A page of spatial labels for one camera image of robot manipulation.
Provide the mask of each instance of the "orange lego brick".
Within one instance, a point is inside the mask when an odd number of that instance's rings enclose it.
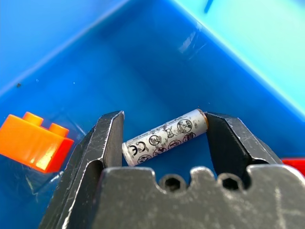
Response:
[[[42,173],[58,172],[73,145],[69,130],[27,112],[23,118],[9,115],[0,128],[0,154]]]

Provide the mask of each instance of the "silver battery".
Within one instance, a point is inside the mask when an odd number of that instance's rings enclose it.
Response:
[[[129,166],[136,166],[187,142],[208,129],[207,119],[200,109],[173,119],[122,144]]]

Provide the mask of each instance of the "lego stud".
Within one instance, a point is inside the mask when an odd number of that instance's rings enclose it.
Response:
[[[28,121],[29,123],[32,123],[34,125],[40,126],[42,124],[43,118],[40,118],[30,112],[26,112],[23,116],[23,120]]]
[[[60,126],[60,125],[57,125],[55,123],[52,123],[51,126],[49,127],[49,130],[59,136],[62,136],[62,137],[66,137],[69,133],[69,130]]]

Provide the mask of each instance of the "blue tray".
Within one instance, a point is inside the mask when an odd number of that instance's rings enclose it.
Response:
[[[0,124],[29,111],[77,143],[124,110],[126,141],[200,108],[241,118],[280,157],[304,156],[304,6],[207,2],[1,2]],[[157,179],[213,170],[204,135],[141,166]],[[36,228],[60,175],[1,156],[2,228]]]

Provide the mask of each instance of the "printed warning symbol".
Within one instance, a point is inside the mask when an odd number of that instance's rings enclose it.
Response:
[[[168,149],[172,149],[172,148],[174,148],[174,147],[176,147],[176,146],[178,146],[178,145],[180,145],[180,144],[181,144],[181,141],[179,141],[179,140],[173,140],[173,141],[171,141],[171,142],[169,143]]]
[[[144,154],[144,155],[142,155],[141,157],[139,157],[138,163],[142,163],[142,162],[147,161],[147,160],[149,160],[149,159],[151,159],[151,158],[152,158],[152,156],[147,155],[147,154]]]
[[[148,151],[148,149],[147,149],[147,147],[146,147],[146,144],[145,144],[144,142],[137,142],[136,145],[139,146],[139,147],[138,147],[138,152],[139,152],[139,153],[142,153],[142,152],[145,151],[145,150]]]
[[[149,138],[149,143],[150,143],[152,146],[156,146],[156,145],[158,145],[160,142],[161,142],[161,137],[159,137],[159,136],[157,136],[157,135],[152,135],[152,136]]]
[[[175,134],[172,132],[172,126],[171,126],[171,128],[165,129],[164,131],[167,133],[167,137],[168,137],[168,138],[177,136],[177,135],[175,135]]]
[[[193,139],[194,137],[196,137],[196,134],[194,134],[193,132],[190,132],[184,136],[183,142],[187,142],[187,141]]]
[[[134,152],[134,156],[136,156],[137,155],[137,153],[138,153],[138,148],[136,147],[136,146],[129,146],[129,148],[132,148],[132,151]]]
[[[161,153],[164,153],[166,151],[166,148],[164,148],[164,147],[159,147],[159,148],[157,148],[157,149],[155,149],[155,151],[153,152],[153,156],[157,156],[157,155],[159,155],[159,154],[161,154]]]
[[[177,127],[178,127],[178,130],[181,131],[181,133],[188,133],[191,131],[193,125],[190,120],[183,119],[177,123]]]

